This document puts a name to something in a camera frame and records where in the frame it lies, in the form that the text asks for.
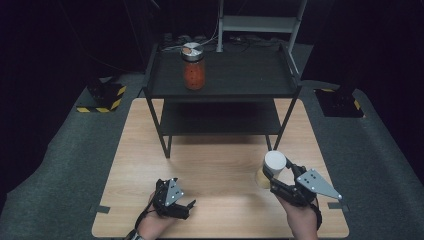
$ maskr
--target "silver lid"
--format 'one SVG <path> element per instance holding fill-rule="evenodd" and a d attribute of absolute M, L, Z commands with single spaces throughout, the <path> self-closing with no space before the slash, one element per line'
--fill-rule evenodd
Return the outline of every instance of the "silver lid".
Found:
<path fill-rule="evenodd" d="M 181 57 L 188 62 L 197 62 L 203 58 L 203 46 L 196 43 L 186 43 L 181 47 Z"/>

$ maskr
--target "dark background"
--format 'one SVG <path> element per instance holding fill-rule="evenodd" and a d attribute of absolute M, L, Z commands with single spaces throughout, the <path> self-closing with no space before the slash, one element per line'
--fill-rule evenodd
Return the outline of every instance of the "dark background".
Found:
<path fill-rule="evenodd" d="M 1 1 L 2 201 L 41 164 L 92 78 L 142 72 L 162 33 L 174 39 L 212 36 L 217 1 L 156 2 L 160 9 L 144 0 Z M 233 0 L 225 9 L 227 14 L 295 15 L 297 4 Z M 297 40 L 315 44 L 303 79 L 343 84 L 351 66 L 364 63 L 355 73 L 357 88 L 370 98 L 421 181 L 423 26 L 420 0 L 315 0 L 307 5 Z"/>

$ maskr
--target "gray carpet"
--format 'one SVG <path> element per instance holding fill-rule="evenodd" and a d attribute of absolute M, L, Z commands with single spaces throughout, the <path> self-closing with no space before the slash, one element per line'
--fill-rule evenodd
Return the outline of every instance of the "gray carpet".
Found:
<path fill-rule="evenodd" d="M 310 49 L 296 45 L 300 69 Z M 95 239 L 95 207 L 142 80 L 141 74 L 120 77 L 127 90 L 116 112 L 70 110 L 40 168 L 8 194 L 0 239 Z M 324 117 L 313 89 L 336 87 L 304 81 L 300 99 L 333 184 L 344 196 L 347 239 L 424 239 L 423 186 L 363 92 L 354 96 L 365 118 Z"/>

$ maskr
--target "shelf top tier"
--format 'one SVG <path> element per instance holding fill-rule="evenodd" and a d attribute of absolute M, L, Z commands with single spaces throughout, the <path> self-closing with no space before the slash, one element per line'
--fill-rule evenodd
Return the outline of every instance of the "shelf top tier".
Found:
<path fill-rule="evenodd" d="M 177 52 L 157 52 L 146 79 L 151 98 L 274 97 L 296 92 L 284 52 L 206 52 L 206 83 L 200 90 L 184 85 L 183 60 Z"/>

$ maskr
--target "bottle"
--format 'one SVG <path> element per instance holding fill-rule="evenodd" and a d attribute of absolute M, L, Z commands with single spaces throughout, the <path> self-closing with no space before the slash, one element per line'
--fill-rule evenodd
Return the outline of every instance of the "bottle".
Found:
<path fill-rule="evenodd" d="M 181 57 L 184 62 L 184 83 L 186 88 L 199 90 L 205 85 L 205 60 L 203 46 L 191 42 L 181 48 Z"/>
<path fill-rule="evenodd" d="M 271 187 L 270 181 L 265 176 L 263 168 L 269 169 L 273 173 L 274 178 L 278 178 L 286 163 L 287 159 L 283 153 L 275 150 L 267 152 L 264 157 L 263 166 L 256 172 L 256 184 L 261 188 L 269 189 Z"/>

